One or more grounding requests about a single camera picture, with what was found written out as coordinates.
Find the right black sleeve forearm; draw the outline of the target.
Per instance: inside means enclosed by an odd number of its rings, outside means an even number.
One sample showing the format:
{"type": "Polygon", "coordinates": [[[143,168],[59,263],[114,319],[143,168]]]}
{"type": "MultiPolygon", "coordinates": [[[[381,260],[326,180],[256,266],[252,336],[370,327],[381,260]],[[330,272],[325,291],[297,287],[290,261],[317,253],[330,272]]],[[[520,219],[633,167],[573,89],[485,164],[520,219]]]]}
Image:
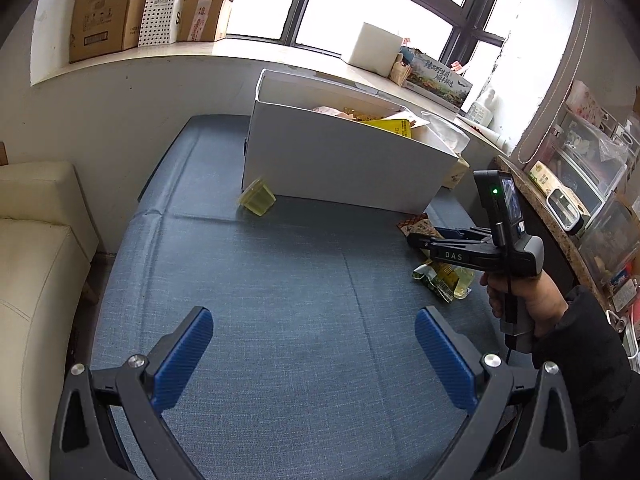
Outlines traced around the right black sleeve forearm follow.
{"type": "Polygon", "coordinates": [[[533,344],[533,362],[555,363],[563,375],[580,446],[583,479],[639,477],[639,374],[628,362],[597,299],[585,287],[533,344]]]}

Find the right hand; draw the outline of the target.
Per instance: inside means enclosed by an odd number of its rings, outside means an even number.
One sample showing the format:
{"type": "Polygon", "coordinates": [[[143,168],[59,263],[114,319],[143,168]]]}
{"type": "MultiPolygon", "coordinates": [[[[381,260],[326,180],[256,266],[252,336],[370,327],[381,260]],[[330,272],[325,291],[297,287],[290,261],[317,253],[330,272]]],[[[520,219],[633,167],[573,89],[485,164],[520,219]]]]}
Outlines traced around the right hand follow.
{"type": "Polygon", "coordinates": [[[526,278],[509,283],[506,278],[495,274],[484,273],[480,284],[486,288],[495,318],[502,318],[503,301],[501,296],[508,290],[524,301],[526,310],[535,322],[535,336],[542,337],[561,321],[568,309],[568,304],[555,282],[542,271],[536,278],[526,278]]]}

